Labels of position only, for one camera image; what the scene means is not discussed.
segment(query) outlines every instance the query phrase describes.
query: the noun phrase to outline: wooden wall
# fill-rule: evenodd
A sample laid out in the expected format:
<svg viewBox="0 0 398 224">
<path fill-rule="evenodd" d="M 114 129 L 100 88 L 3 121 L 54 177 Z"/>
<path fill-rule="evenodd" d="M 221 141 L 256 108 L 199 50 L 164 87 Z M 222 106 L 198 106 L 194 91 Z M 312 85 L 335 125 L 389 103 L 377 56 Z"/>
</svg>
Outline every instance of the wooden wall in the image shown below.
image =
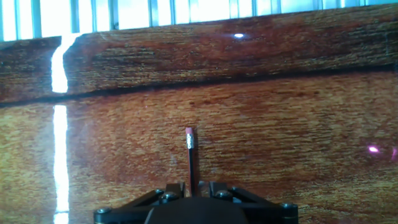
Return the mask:
<svg viewBox="0 0 398 224">
<path fill-rule="evenodd" d="M 392 56 L 377 64 L 386 67 L 367 70 L 342 66 L 333 73 L 315 69 L 64 98 L 12 93 L 10 86 L 21 87 L 18 79 L 3 76 L 12 97 L 3 94 L 0 108 L 0 222 L 53 223 L 56 214 L 68 214 L 69 223 L 92 223 L 100 206 L 118 207 L 168 182 L 188 182 L 190 126 L 198 131 L 201 180 L 295 202 L 301 223 L 397 223 Z M 55 145 L 55 105 L 67 111 L 66 158 L 55 158 L 63 152 Z M 379 152 L 371 153 L 370 145 Z M 54 167 L 63 162 L 68 206 L 59 213 Z"/>
</svg>

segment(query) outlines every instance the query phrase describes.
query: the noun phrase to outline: wooden board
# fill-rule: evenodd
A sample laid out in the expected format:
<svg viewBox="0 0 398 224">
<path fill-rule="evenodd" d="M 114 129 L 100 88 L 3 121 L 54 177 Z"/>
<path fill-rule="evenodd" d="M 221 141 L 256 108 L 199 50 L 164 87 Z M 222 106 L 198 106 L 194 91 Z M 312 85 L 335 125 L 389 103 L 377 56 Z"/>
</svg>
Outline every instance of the wooden board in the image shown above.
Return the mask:
<svg viewBox="0 0 398 224">
<path fill-rule="evenodd" d="M 204 181 L 295 202 L 301 223 L 397 223 L 397 82 L 395 72 L 352 72 L 63 101 L 57 159 L 54 104 L 1 108 L 0 222 L 92 223 L 98 207 L 188 182 L 191 126 Z M 62 164 L 68 206 L 58 213 Z"/>
<path fill-rule="evenodd" d="M 66 95 L 80 95 L 393 65 L 397 15 L 388 4 L 2 43 L 0 103 L 60 96 L 52 75 L 63 70 Z"/>
</svg>

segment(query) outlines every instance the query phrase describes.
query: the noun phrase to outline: black metal bracket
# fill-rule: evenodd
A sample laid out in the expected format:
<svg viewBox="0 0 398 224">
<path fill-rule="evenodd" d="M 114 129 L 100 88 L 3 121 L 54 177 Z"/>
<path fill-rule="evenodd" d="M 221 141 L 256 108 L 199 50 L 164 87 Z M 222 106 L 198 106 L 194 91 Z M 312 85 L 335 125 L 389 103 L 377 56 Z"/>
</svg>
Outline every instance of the black metal bracket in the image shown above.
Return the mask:
<svg viewBox="0 0 398 224">
<path fill-rule="evenodd" d="M 239 223 L 299 223 L 299 209 L 297 205 L 291 203 L 272 203 L 244 189 L 237 187 L 229 189 L 226 183 L 210 182 L 209 196 L 210 198 L 206 200 L 205 203 L 210 202 L 210 204 L 212 204 L 214 202 L 214 204 L 219 205 L 220 203 L 218 202 L 224 201 L 221 204 L 226 205 L 225 209 L 236 208 L 243 211 L 242 214 L 245 216 L 243 220 L 247 220 L 247 222 Z M 153 190 L 122 207 L 114 209 L 101 208 L 96 210 L 94 212 L 94 222 L 101 224 L 148 223 L 149 217 L 151 217 L 152 212 L 156 208 L 167 206 L 167 209 L 170 210 L 174 209 L 175 206 L 176 209 L 181 209 L 181 206 L 175 203 L 180 200 L 190 200 L 189 203 L 198 202 L 198 205 L 203 205 L 203 200 L 201 200 L 200 197 L 196 199 L 185 198 L 184 183 L 167 184 L 165 190 Z M 223 208 L 217 207 L 216 209 L 220 212 Z M 165 216 L 166 217 L 161 217 L 161 220 L 165 220 L 164 223 L 169 223 L 166 220 L 171 217 Z"/>
</svg>

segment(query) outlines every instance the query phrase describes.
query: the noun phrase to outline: pink light spot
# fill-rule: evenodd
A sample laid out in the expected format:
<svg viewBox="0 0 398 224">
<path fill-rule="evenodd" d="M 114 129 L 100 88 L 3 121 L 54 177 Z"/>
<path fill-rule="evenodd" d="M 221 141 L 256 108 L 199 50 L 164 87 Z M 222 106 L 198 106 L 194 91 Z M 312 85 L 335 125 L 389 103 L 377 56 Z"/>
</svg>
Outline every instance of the pink light spot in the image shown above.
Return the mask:
<svg viewBox="0 0 398 224">
<path fill-rule="evenodd" d="M 393 149 L 393 150 L 392 150 L 392 157 L 391 157 L 392 160 L 394 160 L 394 159 L 396 158 L 397 153 L 398 153 L 398 152 L 397 152 L 397 149 Z"/>
<path fill-rule="evenodd" d="M 374 147 L 374 146 L 370 146 L 369 147 L 369 152 L 379 152 L 379 149 Z"/>
</svg>

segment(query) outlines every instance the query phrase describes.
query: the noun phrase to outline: pink eraser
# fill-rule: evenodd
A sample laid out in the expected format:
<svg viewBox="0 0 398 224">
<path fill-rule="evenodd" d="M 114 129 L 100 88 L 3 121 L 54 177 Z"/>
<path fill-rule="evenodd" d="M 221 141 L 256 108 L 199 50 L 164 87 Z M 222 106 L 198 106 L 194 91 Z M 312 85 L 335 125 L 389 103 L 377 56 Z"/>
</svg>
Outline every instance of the pink eraser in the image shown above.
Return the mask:
<svg viewBox="0 0 398 224">
<path fill-rule="evenodd" d="M 186 134 L 193 134 L 193 129 L 192 128 L 185 128 L 185 133 Z"/>
</svg>

